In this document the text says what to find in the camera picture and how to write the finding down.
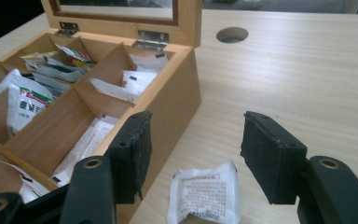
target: table surface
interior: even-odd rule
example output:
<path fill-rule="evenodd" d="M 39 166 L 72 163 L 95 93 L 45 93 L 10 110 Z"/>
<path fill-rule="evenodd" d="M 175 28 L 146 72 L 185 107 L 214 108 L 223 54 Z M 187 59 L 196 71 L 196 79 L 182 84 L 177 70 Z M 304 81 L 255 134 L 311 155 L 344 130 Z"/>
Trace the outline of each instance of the table surface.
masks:
<path fill-rule="evenodd" d="M 227 27 L 249 36 L 215 36 Z M 45 15 L 0 39 L 0 58 L 48 28 Z M 298 223 L 295 205 L 270 205 L 240 156 L 246 111 L 265 114 L 358 176 L 358 15 L 203 10 L 196 49 L 202 104 L 131 223 L 166 223 L 178 169 L 238 169 L 241 223 Z"/>

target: packet on table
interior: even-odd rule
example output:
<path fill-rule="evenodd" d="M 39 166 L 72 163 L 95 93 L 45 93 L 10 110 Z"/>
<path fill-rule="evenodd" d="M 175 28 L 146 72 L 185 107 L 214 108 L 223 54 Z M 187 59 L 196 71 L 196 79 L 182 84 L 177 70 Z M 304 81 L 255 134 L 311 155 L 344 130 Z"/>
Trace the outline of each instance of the packet on table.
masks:
<path fill-rule="evenodd" d="M 233 162 L 209 170 L 179 170 L 171 182 L 168 223 L 188 215 L 216 223 L 240 223 L 237 170 Z"/>

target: lid frame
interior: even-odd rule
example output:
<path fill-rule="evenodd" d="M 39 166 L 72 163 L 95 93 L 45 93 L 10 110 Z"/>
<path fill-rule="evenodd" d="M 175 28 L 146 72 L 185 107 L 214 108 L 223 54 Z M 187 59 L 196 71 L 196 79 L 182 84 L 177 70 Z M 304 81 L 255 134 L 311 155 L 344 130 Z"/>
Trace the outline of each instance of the lid frame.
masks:
<path fill-rule="evenodd" d="M 51 28 L 60 22 L 76 23 L 79 32 L 138 38 L 138 31 L 169 34 L 170 43 L 196 48 L 200 45 L 202 0 L 172 0 L 172 20 L 120 17 L 60 11 L 59 0 L 41 0 Z"/>

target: metal hinge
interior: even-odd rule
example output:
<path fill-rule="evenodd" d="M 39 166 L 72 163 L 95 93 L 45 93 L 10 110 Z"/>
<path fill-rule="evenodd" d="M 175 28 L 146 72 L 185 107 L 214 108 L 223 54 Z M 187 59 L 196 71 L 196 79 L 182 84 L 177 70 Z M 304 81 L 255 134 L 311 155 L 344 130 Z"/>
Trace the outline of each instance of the metal hinge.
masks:
<path fill-rule="evenodd" d="M 136 48 L 162 51 L 170 43 L 170 35 L 152 31 L 138 31 Z"/>
<path fill-rule="evenodd" d="M 58 36 L 66 36 L 72 38 L 72 36 L 79 31 L 77 23 L 60 21 L 61 30 L 58 31 Z"/>

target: box lid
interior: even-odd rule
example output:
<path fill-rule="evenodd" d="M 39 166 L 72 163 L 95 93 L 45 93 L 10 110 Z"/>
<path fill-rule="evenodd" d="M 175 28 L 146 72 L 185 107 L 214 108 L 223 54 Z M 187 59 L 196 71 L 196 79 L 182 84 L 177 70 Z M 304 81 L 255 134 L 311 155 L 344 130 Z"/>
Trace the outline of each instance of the box lid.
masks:
<path fill-rule="evenodd" d="M 147 3 L 147 7 L 128 7 L 131 0 L 41 1 L 51 28 L 69 24 L 79 32 L 133 39 L 156 32 L 168 35 L 171 44 L 193 48 L 200 45 L 202 0 L 163 0 L 172 7 L 159 7 L 158 0 L 132 0 Z"/>

